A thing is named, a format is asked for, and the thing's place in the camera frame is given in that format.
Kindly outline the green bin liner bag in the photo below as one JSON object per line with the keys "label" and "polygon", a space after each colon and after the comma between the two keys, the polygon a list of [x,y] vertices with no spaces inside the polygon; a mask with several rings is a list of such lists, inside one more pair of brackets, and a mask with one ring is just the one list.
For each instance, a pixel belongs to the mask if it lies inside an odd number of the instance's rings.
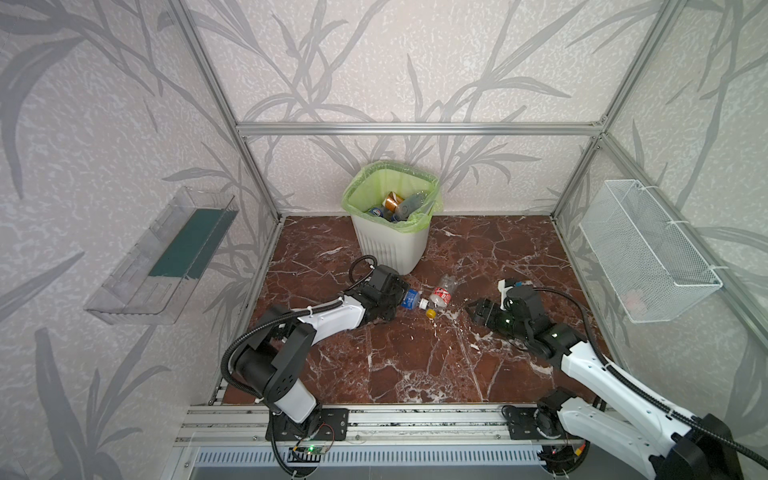
{"label": "green bin liner bag", "polygon": [[[421,196],[420,205],[407,219],[390,221],[371,213],[386,210],[385,199],[396,194],[403,201]],[[363,167],[341,197],[341,207],[354,219],[388,227],[398,233],[426,230],[434,214],[443,210],[441,185],[437,176],[402,162],[377,161]]]}

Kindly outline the clear bottle red label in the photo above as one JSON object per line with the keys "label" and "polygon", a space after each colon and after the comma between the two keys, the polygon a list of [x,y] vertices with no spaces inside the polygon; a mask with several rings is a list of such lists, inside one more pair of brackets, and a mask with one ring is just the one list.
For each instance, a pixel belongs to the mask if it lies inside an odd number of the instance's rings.
{"label": "clear bottle red label", "polygon": [[436,318],[439,312],[442,312],[448,307],[458,284],[458,279],[451,275],[444,275],[440,279],[427,299],[425,314],[428,318]]}

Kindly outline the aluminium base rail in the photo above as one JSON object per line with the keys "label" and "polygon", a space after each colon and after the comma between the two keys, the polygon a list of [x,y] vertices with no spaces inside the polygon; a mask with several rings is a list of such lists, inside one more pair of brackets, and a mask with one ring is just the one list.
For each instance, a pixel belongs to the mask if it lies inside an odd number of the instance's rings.
{"label": "aluminium base rail", "polygon": [[[192,407],[174,447],[176,471],[266,467],[548,466],[563,473],[583,456],[581,438],[543,436],[533,404],[347,405],[324,410],[318,433],[298,440],[261,405]],[[297,444],[332,444],[298,461]]]}

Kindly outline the white plastic trash bin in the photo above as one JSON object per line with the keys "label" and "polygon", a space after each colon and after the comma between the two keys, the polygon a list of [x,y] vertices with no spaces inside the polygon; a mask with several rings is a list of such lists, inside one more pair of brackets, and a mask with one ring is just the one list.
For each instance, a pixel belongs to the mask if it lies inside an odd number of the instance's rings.
{"label": "white plastic trash bin", "polygon": [[429,225],[415,233],[403,233],[375,218],[352,216],[352,223],[362,254],[375,256],[400,275],[412,272],[426,251]]}

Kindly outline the clear acrylic wall shelf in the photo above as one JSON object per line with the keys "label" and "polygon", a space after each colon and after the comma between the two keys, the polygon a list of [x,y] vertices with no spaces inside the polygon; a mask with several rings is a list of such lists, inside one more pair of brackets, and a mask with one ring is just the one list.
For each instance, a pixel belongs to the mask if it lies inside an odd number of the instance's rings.
{"label": "clear acrylic wall shelf", "polygon": [[84,310],[108,325],[172,325],[234,223],[236,196],[181,187]]}

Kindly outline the soda water bottle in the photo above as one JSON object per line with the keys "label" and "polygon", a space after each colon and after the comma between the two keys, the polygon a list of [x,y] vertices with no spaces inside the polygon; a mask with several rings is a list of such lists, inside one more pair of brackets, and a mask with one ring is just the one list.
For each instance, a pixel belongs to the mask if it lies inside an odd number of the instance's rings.
{"label": "soda water bottle", "polygon": [[407,221],[425,202],[427,193],[420,191],[402,200],[394,210],[393,220],[396,222]]}

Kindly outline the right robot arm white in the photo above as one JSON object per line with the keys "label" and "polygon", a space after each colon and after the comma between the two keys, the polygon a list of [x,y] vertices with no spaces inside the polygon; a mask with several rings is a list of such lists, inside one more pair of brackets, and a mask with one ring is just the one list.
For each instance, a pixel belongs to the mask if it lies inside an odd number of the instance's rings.
{"label": "right robot arm white", "polygon": [[594,394],[592,403],[565,388],[541,398],[534,420],[543,436],[581,438],[648,479],[743,478],[743,451],[724,422],[697,417],[631,377],[600,352],[591,327],[553,321],[540,298],[545,291],[502,281],[500,302],[466,306],[474,323],[520,343]]}

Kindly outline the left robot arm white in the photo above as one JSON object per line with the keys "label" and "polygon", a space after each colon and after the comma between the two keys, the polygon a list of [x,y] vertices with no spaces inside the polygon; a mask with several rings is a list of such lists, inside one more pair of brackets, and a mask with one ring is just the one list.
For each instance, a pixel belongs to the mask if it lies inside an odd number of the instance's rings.
{"label": "left robot arm white", "polygon": [[332,301],[302,309],[273,305],[227,347],[222,378],[308,435],[319,427],[322,411],[300,380],[311,348],[375,320],[393,320],[408,291],[394,269],[376,265]]}

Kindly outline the brown Nescafe bottle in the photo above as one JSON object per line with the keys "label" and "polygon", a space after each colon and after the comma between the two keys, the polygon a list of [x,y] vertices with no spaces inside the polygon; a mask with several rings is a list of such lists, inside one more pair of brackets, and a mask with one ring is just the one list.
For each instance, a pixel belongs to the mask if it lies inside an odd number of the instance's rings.
{"label": "brown Nescafe bottle", "polygon": [[400,208],[400,205],[404,199],[399,196],[396,192],[390,192],[383,200],[382,206],[391,212],[392,214],[395,214],[398,209]]}

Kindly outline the aluminium frame profile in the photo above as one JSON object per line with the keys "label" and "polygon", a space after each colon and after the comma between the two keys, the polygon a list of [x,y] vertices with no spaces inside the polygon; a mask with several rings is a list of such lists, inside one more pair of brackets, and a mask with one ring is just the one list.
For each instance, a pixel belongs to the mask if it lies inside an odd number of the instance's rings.
{"label": "aluminium frame profile", "polygon": [[224,131],[275,213],[341,211],[348,178],[391,159],[435,174],[449,211],[554,218],[610,339],[650,319],[581,230],[612,178],[634,183],[702,256],[718,290],[682,288],[663,319],[697,337],[743,329],[767,344],[766,163],[757,112],[763,1],[497,2],[472,69],[430,94],[445,56],[416,47],[418,2],[168,1]]}

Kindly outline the green circuit board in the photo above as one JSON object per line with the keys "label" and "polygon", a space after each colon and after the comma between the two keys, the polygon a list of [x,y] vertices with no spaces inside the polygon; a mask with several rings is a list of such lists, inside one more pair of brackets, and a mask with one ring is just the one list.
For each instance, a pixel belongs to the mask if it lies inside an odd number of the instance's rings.
{"label": "green circuit board", "polygon": [[317,461],[330,452],[332,444],[297,444],[290,449],[291,456],[298,461]]}

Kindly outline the small water bottle white cap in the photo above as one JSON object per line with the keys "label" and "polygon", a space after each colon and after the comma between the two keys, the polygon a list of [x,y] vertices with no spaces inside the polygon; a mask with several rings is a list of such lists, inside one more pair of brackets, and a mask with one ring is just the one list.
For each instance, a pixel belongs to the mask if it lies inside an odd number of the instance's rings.
{"label": "small water bottle white cap", "polygon": [[429,306],[429,299],[424,297],[420,291],[409,289],[401,306],[409,311],[426,310]]}

